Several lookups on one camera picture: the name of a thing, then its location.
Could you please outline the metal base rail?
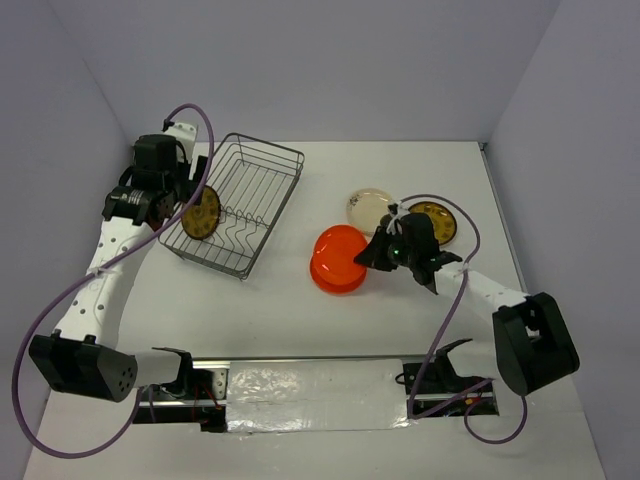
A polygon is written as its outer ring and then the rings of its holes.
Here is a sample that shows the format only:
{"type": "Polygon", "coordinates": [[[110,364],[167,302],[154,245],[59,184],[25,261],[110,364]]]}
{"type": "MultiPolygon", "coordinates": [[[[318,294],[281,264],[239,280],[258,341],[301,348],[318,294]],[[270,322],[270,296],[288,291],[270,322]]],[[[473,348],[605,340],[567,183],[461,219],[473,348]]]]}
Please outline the metal base rail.
{"type": "Polygon", "coordinates": [[[499,409],[492,385],[457,372],[440,348],[420,356],[316,356],[198,360],[183,387],[153,386],[135,424],[188,424],[201,432],[256,434],[404,428],[412,417],[499,409]]]}

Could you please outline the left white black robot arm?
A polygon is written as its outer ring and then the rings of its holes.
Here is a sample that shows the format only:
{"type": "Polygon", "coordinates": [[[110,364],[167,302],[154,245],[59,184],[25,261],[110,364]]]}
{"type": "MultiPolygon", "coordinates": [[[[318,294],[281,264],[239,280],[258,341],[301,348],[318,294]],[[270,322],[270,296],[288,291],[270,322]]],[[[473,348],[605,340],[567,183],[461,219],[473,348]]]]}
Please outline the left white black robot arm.
{"type": "Polygon", "coordinates": [[[120,402],[138,386],[141,355],[116,349],[121,319],[155,232],[203,177],[207,160],[193,156],[196,135],[195,126],[177,123],[134,143],[131,165],[105,198],[88,281],[53,332],[29,343],[52,390],[120,402]]]}

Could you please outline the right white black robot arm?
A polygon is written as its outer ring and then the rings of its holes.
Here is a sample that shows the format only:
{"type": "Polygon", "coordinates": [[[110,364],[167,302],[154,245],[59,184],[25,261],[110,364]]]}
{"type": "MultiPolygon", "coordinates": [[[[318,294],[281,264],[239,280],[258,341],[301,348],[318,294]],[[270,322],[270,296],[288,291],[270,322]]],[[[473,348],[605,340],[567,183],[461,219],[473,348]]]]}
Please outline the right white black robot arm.
{"type": "Polygon", "coordinates": [[[550,294],[516,291],[472,270],[468,261],[440,248],[424,214],[395,220],[385,216],[354,262],[385,272],[405,267],[419,285],[490,322],[499,375],[519,396],[580,368],[573,339],[550,294]]]}

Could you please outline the silver foil tape patch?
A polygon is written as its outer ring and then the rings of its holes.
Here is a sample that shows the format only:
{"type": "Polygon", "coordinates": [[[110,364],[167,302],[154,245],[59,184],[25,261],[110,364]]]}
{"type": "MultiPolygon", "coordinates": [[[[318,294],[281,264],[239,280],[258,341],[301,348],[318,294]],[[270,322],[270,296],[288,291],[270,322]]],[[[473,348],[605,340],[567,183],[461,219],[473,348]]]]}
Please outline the silver foil tape patch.
{"type": "Polygon", "coordinates": [[[230,368],[230,433],[404,428],[407,395],[399,360],[236,363],[230,368]]]}

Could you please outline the orange plate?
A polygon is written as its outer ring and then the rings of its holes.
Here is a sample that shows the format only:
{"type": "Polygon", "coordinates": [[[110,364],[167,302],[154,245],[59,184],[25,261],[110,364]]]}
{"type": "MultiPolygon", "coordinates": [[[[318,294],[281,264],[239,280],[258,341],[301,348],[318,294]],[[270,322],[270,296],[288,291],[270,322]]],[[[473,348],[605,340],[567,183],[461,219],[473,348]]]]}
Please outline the orange plate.
{"type": "Polygon", "coordinates": [[[321,290],[335,295],[356,291],[367,275],[365,267],[344,258],[312,257],[309,270],[311,279],[321,290]]]}
{"type": "Polygon", "coordinates": [[[367,239],[356,228],[344,224],[334,225],[320,234],[313,247],[312,257],[344,258],[354,262],[354,257],[367,245],[367,239]]]}

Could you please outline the yellow patterned plate brown rim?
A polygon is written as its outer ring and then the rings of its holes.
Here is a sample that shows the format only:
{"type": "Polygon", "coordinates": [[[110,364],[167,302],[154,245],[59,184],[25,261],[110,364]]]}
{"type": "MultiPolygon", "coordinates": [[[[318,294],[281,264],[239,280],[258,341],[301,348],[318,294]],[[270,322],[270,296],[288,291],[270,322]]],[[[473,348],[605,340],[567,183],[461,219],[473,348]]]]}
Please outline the yellow patterned plate brown rim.
{"type": "Polygon", "coordinates": [[[433,201],[421,201],[411,205],[409,212],[425,214],[430,218],[440,246],[445,246],[455,239],[458,230],[457,220],[444,205],[433,201]]]}

